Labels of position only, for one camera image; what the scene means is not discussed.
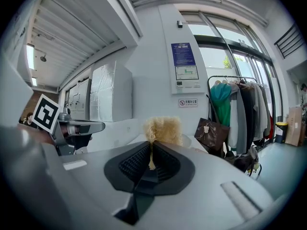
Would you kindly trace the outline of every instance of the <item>teal garment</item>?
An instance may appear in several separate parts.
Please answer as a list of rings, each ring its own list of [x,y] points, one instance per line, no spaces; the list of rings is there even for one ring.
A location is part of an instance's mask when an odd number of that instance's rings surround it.
[[[219,83],[211,88],[211,100],[215,107],[220,123],[230,126],[230,96],[231,86]]]

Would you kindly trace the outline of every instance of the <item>ceiling light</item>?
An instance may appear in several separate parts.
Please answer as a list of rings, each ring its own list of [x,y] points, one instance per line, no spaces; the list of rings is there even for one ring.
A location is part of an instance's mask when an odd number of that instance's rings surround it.
[[[34,46],[28,44],[26,46],[26,50],[27,50],[28,67],[34,70]]]
[[[32,78],[32,84],[33,84],[34,86],[37,86],[36,78]]]

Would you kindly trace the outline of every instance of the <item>railing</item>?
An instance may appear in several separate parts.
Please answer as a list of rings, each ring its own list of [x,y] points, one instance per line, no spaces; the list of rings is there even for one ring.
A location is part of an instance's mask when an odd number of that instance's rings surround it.
[[[303,36],[301,35],[297,25],[291,26],[291,28],[276,41],[274,45],[278,47],[283,58],[286,58],[291,53],[295,52],[305,43]]]

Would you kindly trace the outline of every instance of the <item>blue poster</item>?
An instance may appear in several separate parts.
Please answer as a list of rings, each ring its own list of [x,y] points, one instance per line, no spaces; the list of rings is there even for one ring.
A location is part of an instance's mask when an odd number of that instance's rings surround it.
[[[190,43],[172,44],[174,65],[195,66],[195,59]]]

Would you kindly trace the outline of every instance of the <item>red and white sign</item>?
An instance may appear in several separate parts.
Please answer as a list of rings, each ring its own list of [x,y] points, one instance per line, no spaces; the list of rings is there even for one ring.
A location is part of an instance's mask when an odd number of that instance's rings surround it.
[[[198,107],[198,100],[196,98],[193,99],[179,99],[178,100],[179,107]]]

